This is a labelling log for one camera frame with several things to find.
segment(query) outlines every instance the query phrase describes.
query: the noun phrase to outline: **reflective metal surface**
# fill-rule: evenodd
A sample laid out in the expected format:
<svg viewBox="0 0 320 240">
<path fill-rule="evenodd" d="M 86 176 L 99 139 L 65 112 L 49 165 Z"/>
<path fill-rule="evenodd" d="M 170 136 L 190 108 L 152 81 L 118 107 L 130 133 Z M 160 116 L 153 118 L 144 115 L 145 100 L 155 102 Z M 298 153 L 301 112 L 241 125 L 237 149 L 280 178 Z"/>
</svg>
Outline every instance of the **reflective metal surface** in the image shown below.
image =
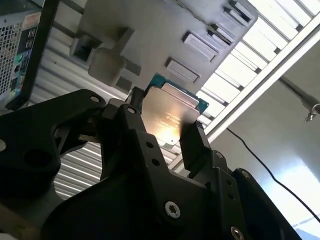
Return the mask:
<svg viewBox="0 0 320 240">
<path fill-rule="evenodd" d="M 176 94 L 172 95 L 171 88 L 168 84 L 164 88 L 151 87 L 143 100 L 141 116 L 148 133 L 169 145 L 175 145 L 183 125 L 194 123 L 200 113 L 194 107 L 197 101 L 187 97 L 185 102 L 186 94 L 175 89 Z"/>
</svg>

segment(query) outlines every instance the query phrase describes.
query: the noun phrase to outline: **corrugated metal panel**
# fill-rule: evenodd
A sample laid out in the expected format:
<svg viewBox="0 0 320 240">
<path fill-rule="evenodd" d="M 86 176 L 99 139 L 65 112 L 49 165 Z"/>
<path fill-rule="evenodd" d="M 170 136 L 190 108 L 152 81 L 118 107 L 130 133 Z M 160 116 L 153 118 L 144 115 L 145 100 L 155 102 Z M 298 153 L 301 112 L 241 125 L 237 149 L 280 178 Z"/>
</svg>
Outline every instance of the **corrugated metal panel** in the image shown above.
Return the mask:
<svg viewBox="0 0 320 240">
<path fill-rule="evenodd" d="M 39 103 L 78 89 L 89 89 L 106 101 L 124 100 L 127 96 L 88 75 L 88 68 L 69 57 L 73 36 L 81 19 L 81 9 L 87 0 L 61 2 L 55 24 L 43 53 L 40 69 L 31 95 L 31 104 Z M 210 107 L 199 118 L 209 133 L 216 124 L 214 118 L 226 114 L 235 99 L 244 97 L 247 86 L 256 81 L 264 69 L 286 48 L 288 43 L 319 12 L 317 0 L 250 0 L 260 11 L 255 25 L 244 36 L 232 53 L 203 86 L 198 96 L 210 102 Z M 179 144 L 171 150 L 161 148 L 168 164 L 181 158 Z M 88 143 L 79 151 L 62 159 L 55 186 L 62 198 L 68 198 L 97 183 L 101 174 L 100 146 Z"/>
</svg>

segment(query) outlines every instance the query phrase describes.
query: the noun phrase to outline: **gray wall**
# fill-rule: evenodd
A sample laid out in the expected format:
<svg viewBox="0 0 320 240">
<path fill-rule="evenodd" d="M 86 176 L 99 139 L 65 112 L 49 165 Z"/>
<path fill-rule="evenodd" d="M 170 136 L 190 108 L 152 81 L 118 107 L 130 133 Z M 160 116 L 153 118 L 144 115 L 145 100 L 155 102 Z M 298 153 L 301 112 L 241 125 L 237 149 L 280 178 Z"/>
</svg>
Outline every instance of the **gray wall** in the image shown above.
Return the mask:
<svg viewBox="0 0 320 240">
<path fill-rule="evenodd" d="M 320 100 L 320 43 L 285 76 Z M 319 214 L 320 116 L 306 123 L 307 114 L 300 100 L 276 82 L 229 128 L 247 142 L 279 180 Z M 272 181 L 229 132 L 223 132 L 212 147 L 224 154 L 231 169 L 244 168 L 251 172 L 291 224 L 311 217 L 301 204 Z"/>
</svg>

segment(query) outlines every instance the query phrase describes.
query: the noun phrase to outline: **bolt hole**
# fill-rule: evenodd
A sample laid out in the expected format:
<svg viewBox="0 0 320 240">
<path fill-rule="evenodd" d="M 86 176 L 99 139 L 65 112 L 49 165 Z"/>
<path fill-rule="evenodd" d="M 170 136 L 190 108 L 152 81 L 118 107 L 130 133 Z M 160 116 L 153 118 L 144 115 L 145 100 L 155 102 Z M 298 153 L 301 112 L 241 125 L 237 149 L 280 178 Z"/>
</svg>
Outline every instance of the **bolt hole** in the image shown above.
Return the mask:
<svg viewBox="0 0 320 240">
<path fill-rule="evenodd" d="M 177 211 L 178 211 L 178 210 L 176 209 L 176 207 L 173 206 L 173 205 L 169 206 L 169 210 L 170 210 L 170 212 L 173 213 L 173 214 L 176 214 Z"/>
<path fill-rule="evenodd" d="M 127 109 L 128 109 L 128 111 L 129 111 L 129 113 L 132 113 L 132 114 L 135 114 L 135 113 L 136 113 L 136 110 L 134 110 L 134 109 L 131 108 L 131 107 L 128 107 Z"/>
<path fill-rule="evenodd" d="M 49 165 L 51 160 L 51 155 L 42 149 L 30 150 L 24 156 L 25 163 L 33 168 L 43 168 Z"/>
<path fill-rule="evenodd" d="M 155 166 L 159 166 L 160 165 L 160 162 L 157 159 L 152 159 L 152 163 Z"/>
<path fill-rule="evenodd" d="M 154 145 L 149 141 L 146 142 L 146 145 L 151 149 L 154 147 Z"/>
<path fill-rule="evenodd" d="M 90 99 L 91 99 L 92 101 L 94 101 L 95 103 L 99 103 L 99 102 L 100 102 L 100 99 L 97 98 L 96 96 L 91 96 Z"/>
<path fill-rule="evenodd" d="M 231 200 L 235 200 L 235 197 L 234 197 L 231 193 L 228 193 L 228 197 L 229 197 Z"/>
</svg>

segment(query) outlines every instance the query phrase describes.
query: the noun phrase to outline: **rectangular slot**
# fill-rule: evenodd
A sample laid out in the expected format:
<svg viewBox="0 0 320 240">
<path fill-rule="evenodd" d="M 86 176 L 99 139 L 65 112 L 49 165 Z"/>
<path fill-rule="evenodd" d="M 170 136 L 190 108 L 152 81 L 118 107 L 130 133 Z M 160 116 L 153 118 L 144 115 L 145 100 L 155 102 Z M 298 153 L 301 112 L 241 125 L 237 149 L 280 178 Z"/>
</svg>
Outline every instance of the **rectangular slot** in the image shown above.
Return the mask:
<svg viewBox="0 0 320 240">
<path fill-rule="evenodd" d="M 226 39 L 221 33 L 217 31 L 211 31 L 208 30 L 208 35 L 219 45 L 221 45 L 224 48 L 227 48 L 228 46 L 231 45 L 231 42 Z"/>
<path fill-rule="evenodd" d="M 254 19 L 254 16 L 240 2 L 231 0 L 229 3 L 239 12 L 240 17 L 247 23 L 250 23 L 250 21 Z"/>
<path fill-rule="evenodd" d="M 197 52 L 201 53 L 209 61 L 211 61 L 216 55 L 218 55 L 218 53 L 213 48 L 211 48 L 209 45 L 201 41 L 190 32 L 183 39 L 183 42 Z"/>
<path fill-rule="evenodd" d="M 219 34 L 221 34 L 224 38 L 230 41 L 230 43 L 234 42 L 234 36 L 227 31 L 226 29 L 223 29 L 222 27 L 218 26 L 217 24 L 211 25 L 214 30 L 216 30 Z"/>
<path fill-rule="evenodd" d="M 166 69 L 188 83 L 194 83 L 199 78 L 199 75 L 172 58 L 169 58 L 168 63 L 166 64 Z"/>
<path fill-rule="evenodd" d="M 224 12 L 229 15 L 233 20 L 235 20 L 238 24 L 247 27 L 249 23 L 243 18 L 243 16 L 236 10 L 225 8 Z"/>
</svg>

